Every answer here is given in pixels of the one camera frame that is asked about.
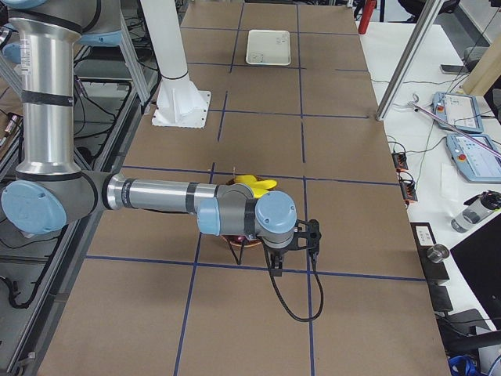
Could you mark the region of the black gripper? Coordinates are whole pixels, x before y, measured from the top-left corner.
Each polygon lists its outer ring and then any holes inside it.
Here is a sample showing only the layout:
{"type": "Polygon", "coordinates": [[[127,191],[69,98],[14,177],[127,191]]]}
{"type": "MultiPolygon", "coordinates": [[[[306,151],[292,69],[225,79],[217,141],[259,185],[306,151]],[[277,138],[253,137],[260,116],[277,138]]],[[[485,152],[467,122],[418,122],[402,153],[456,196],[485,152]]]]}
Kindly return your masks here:
{"type": "Polygon", "coordinates": [[[267,259],[269,260],[269,272],[278,273],[283,271],[283,260],[285,254],[289,251],[287,248],[273,248],[264,240],[262,241],[263,248],[265,249],[267,259]]]}

